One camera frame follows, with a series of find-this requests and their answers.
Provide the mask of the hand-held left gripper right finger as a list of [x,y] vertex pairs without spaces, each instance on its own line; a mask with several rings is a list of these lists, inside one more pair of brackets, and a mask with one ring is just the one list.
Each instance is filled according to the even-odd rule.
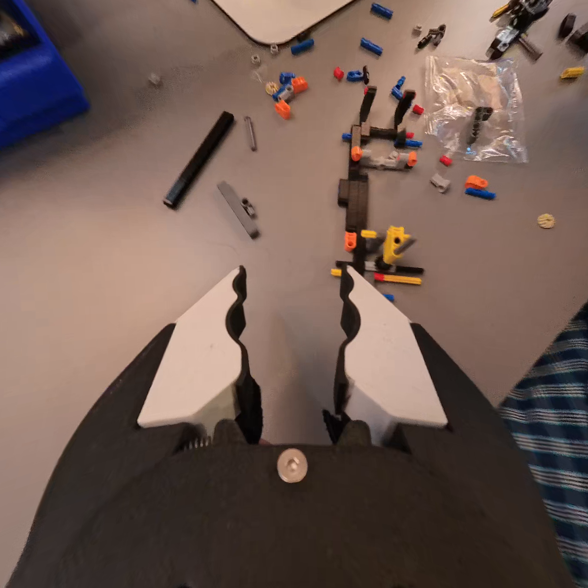
[[399,425],[443,430],[449,424],[411,321],[353,267],[341,270],[341,327],[334,413],[323,411],[333,443],[353,420],[374,445],[388,445]]

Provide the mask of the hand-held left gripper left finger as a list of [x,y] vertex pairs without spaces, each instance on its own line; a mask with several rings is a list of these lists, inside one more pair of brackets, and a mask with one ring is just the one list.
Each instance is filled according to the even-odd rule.
[[245,440],[259,443],[261,388],[240,337],[246,327],[244,266],[230,271],[173,324],[173,331],[139,412],[143,429],[190,424],[212,435],[234,420]]

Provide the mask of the long black lego assembly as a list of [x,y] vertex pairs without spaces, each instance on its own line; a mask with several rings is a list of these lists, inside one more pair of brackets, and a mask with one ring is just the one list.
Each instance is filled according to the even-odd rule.
[[376,93],[377,87],[367,86],[358,122],[342,137],[349,143],[348,175],[339,181],[337,203],[345,209],[344,249],[351,258],[336,262],[331,275],[340,278],[343,268],[350,266],[360,275],[370,272],[376,283],[420,286],[424,270],[399,265],[416,239],[401,226],[389,226],[381,233],[371,231],[368,226],[367,170],[409,172],[417,164],[416,152],[402,149],[412,145],[419,148],[422,143],[413,142],[412,136],[401,128],[416,92],[406,90],[402,93],[390,128],[373,126],[369,120]]

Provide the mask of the white lego instruction booklet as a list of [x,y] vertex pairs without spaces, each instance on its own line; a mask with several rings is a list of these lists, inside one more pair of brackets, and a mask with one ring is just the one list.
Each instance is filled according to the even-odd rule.
[[214,1],[251,40],[289,42],[348,6],[351,1]]

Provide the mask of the long grey lego beam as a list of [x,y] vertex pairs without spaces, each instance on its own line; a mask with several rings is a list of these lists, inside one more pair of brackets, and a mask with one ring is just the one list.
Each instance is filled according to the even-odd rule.
[[220,182],[217,188],[249,237],[252,240],[259,238],[260,231],[257,225],[257,214],[250,200],[239,197],[228,182]]

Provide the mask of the long black lego beam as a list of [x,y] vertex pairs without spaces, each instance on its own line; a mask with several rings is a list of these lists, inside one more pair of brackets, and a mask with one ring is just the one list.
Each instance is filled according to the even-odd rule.
[[209,159],[231,130],[234,122],[235,117],[232,113],[224,111],[220,114],[192,158],[168,190],[163,199],[163,204],[166,207],[176,209],[180,205]]

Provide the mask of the short black lego beam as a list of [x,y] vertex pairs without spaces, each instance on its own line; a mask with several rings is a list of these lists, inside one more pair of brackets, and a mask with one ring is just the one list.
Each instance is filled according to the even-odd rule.
[[466,145],[468,149],[477,142],[484,123],[490,119],[493,111],[492,107],[482,106],[475,109],[471,129],[467,134]]

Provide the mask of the scattered blue lego pins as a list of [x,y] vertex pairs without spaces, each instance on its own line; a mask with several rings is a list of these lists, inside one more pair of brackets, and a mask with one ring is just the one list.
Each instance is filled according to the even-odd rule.
[[[489,1],[379,1],[393,11],[391,19],[371,12],[371,1],[353,2],[328,24],[305,33],[315,39],[313,48],[292,55],[290,49],[273,56],[268,76],[294,71],[307,79],[310,90],[295,100],[290,122],[277,119],[277,163],[272,180],[285,201],[302,204],[335,197],[337,179],[346,176],[344,144],[339,136],[357,121],[363,97],[360,82],[338,82],[336,67],[345,73],[367,66],[370,83],[378,88],[371,121],[392,126],[398,103],[390,94],[397,79],[405,76],[405,88],[416,91],[415,102],[424,106],[424,67],[430,55],[483,58],[490,24]],[[414,25],[422,34],[412,35]],[[430,29],[446,24],[438,47],[417,50]]]

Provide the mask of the black grey lego connector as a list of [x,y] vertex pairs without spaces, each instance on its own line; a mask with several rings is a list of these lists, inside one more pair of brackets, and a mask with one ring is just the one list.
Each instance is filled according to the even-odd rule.
[[430,29],[425,36],[418,41],[417,50],[422,50],[428,45],[432,44],[434,47],[438,47],[446,32],[446,24],[441,24],[437,28]]

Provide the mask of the small black yellow lego assembly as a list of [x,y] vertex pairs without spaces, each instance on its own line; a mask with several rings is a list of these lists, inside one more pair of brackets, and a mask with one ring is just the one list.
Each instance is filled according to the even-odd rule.
[[551,4],[552,1],[509,1],[495,11],[491,17],[492,20],[504,15],[507,15],[509,20],[490,44],[486,52],[489,60],[500,59],[513,44],[519,41],[523,41],[523,46],[533,59],[539,59],[541,52],[525,38],[529,28],[547,14]]

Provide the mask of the person's plaid shirt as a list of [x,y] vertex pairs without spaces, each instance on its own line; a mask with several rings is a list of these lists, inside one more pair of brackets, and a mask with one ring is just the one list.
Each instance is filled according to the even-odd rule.
[[499,406],[576,587],[587,587],[587,304]]

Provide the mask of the clear plastic bag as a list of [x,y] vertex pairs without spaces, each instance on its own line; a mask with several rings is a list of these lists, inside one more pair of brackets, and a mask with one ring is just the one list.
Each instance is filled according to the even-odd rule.
[[[512,59],[429,56],[424,90],[425,131],[437,138],[443,154],[476,162],[528,163],[523,94]],[[482,106],[494,111],[468,149],[474,111]]]

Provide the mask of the blue plastic bin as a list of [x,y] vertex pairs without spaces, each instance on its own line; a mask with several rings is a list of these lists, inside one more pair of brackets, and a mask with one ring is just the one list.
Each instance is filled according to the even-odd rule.
[[25,1],[1,1],[1,149],[87,112],[82,85]]

